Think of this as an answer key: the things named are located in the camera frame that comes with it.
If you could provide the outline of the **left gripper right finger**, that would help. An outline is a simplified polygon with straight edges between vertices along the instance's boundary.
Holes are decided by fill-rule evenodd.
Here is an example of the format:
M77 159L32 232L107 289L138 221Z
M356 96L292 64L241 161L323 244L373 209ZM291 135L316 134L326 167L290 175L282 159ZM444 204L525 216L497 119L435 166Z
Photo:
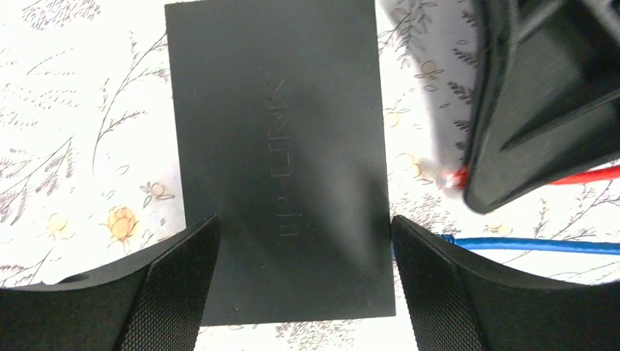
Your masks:
M619 283L536 276L458 247L404 216L394 254L419 350L617 350Z

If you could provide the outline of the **black network switch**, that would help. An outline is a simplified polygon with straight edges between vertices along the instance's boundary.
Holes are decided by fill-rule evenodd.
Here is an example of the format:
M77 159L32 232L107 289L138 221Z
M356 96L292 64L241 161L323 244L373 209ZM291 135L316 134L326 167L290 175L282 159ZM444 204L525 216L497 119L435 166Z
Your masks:
M373 1L191 1L165 22L187 224L222 229L203 324L392 317Z

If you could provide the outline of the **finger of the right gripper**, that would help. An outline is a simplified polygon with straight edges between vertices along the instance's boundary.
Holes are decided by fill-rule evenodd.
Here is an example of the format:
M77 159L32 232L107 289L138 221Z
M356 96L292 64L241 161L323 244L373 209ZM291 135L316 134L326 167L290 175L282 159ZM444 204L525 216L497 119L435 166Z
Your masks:
M473 211L619 158L617 1L475 1L474 16Z

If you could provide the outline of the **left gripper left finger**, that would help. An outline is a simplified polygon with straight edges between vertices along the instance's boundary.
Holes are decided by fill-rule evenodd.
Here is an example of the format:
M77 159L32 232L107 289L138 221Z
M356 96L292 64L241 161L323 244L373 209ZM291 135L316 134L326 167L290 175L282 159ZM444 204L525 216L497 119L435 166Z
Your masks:
M1 290L3 350L193 350L222 227L171 238L55 284Z

